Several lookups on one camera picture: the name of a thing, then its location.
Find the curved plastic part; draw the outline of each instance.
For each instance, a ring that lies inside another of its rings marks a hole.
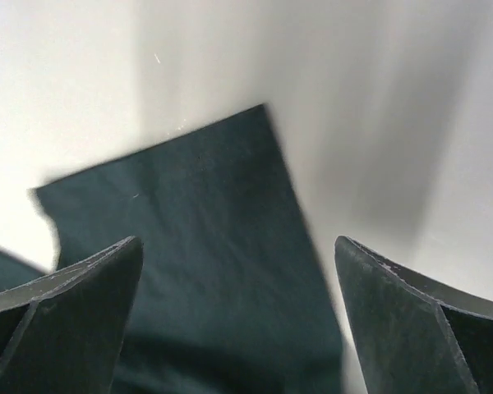
[[[0,394],[108,393],[141,267],[127,238],[0,293]]]
[[[369,394],[493,393],[493,302],[341,236],[336,267]]]

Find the dark green fabric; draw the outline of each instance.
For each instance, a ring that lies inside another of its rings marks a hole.
[[[113,392],[340,392],[339,327],[263,106],[37,195],[60,268],[143,240]]]

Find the white wall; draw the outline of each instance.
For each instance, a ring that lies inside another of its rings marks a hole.
[[[265,101],[345,329],[341,233],[493,300],[493,1],[0,0],[0,246],[50,269],[29,188]]]

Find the black plastic piece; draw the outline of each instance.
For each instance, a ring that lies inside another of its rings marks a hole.
[[[369,394],[493,394],[493,302],[347,237],[336,267]]]
[[[106,394],[142,267],[128,238],[0,293],[0,394]]]

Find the white surface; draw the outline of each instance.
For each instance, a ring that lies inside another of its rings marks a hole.
[[[493,300],[493,1],[0,0],[0,246],[50,269],[29,188],[261,102],[345,328],[342,233]]]

